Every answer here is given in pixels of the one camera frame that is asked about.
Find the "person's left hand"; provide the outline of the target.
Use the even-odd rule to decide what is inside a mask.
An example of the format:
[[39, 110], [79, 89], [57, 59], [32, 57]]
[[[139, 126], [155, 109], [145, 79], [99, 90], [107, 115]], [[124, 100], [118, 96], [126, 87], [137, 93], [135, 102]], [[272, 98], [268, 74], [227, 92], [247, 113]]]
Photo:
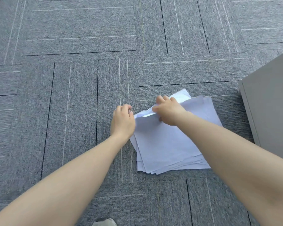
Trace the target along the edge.
[[122, 114], [121, 105], [113, 111], [110, 135], [128, 141], [136, 127], [134, 114]]

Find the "stack of white papers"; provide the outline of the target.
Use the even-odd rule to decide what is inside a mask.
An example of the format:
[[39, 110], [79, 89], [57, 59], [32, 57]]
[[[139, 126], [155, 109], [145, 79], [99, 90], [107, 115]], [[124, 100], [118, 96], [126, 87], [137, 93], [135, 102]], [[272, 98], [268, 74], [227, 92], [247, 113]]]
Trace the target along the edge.
[[[176, 92], [175, 94], [169, 96], [169, 98], [171, 98], [171, 97], [174, 97], [177, 100], [177, 102], [180, 103], [180, 105], [184, 101], [192, 98], [189, 95], [189, 93], [186, 89], [182, 89], [182, 90]], [[143, 111], [135, 114], [134, 118], [136, 119], [140, 116], [146, 117], [146, 116], [154, 114], [154, 112], [152, 111], [152, 108], [153, 107], [149, 108], [148, 110], [143, 110]], [[182, 162], [178, 162], [178, 163], [175, 163], [175, 164], [172, 164], [172, 165], [169, 165], [169, 166], [165, 166], [165, 167], [159, 167], [158, 170], [155, 170], [155, 171], [145, 170], [143, 163], [137, 162], [137, 170], [138, 171], [143, 171], [147, 174], [156, 174], [156, 175], [159, 175], [159, 174], [162, 174], [164, 172], [171, 171], [171, 170], [192, 170], [192, 169], [209, 169], [209, 168], [211, 168], [211, 167], [209, 166], [207, 161], [204, 159], [204, 156], [202, 155], [202, 153], [201, 153], [201, 155], [199, 155], [197, 157], [185, 159]]]

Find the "gray metal cabinet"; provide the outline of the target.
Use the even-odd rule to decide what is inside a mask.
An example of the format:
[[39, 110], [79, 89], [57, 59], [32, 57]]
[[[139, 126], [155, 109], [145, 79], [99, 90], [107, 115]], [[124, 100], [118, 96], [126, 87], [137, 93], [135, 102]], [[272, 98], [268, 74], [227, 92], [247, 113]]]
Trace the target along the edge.
[[283, 158], [283, 53], [238, 85], [254, 143]]

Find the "gray shoe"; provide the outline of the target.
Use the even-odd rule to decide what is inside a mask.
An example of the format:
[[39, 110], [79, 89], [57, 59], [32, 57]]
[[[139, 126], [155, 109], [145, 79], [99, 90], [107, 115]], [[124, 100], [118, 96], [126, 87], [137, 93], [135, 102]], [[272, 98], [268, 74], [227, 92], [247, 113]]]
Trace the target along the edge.
[[98, 218], [92, 226], [118, 226], [112, 218]]

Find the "person's right forearm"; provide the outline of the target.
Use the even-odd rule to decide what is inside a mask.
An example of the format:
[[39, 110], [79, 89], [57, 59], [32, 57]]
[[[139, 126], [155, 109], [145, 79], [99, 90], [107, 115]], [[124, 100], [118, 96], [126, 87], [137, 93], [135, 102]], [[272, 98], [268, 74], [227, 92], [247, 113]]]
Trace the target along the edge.
[[174, 124], [261, 226], [283, 226], [283, 159], [190, 112]]

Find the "person's right hand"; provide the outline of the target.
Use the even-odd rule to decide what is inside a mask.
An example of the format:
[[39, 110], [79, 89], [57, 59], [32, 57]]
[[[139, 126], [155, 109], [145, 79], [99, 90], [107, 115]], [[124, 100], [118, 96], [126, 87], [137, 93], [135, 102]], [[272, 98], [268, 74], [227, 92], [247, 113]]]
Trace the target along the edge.
[[170, 125], [177, 126], [178, 122], [185, 118], [188, 112], [177, 102], [174, 97], [170, 98], [171, 100], [171, 111], [169, 114], [158, 114], [160, 121]]

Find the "person's left forearm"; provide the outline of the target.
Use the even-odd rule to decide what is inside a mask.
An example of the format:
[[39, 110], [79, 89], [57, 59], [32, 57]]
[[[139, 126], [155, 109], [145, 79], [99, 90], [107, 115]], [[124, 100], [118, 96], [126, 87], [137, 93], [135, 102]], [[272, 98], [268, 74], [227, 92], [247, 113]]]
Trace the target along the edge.
[[74, 226], [132, 134], [114, 133], [0, 211], [0, 226]]

